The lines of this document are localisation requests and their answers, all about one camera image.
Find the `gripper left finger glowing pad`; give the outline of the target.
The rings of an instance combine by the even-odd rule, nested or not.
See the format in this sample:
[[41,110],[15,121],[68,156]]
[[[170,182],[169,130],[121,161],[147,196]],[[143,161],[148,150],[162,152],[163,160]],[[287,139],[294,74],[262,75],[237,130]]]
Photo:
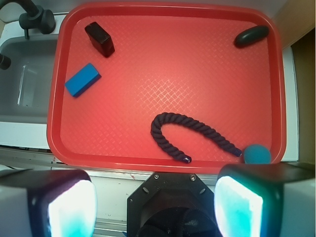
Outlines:
[[80,169],[0,172],[2,237],[91,237],[96,188]]

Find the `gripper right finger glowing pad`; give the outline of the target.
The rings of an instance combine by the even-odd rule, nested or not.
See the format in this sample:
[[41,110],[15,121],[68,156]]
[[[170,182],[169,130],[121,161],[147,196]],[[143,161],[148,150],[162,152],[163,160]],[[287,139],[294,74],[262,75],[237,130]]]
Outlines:
[[300,162],[229,164],[214,190],[224,237],[314,237],[315,166]]

